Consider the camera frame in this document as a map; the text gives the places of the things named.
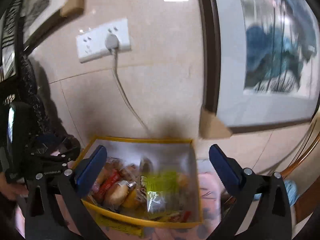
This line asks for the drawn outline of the person left hand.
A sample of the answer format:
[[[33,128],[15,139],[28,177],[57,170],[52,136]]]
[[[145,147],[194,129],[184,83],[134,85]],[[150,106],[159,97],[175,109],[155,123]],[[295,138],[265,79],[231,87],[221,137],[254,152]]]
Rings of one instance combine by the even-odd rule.
[[[0,175],[1,193],[9,200],[16,200],[18,196],[27,196],[29,191],[22,184],[8,184],[4,172]]]

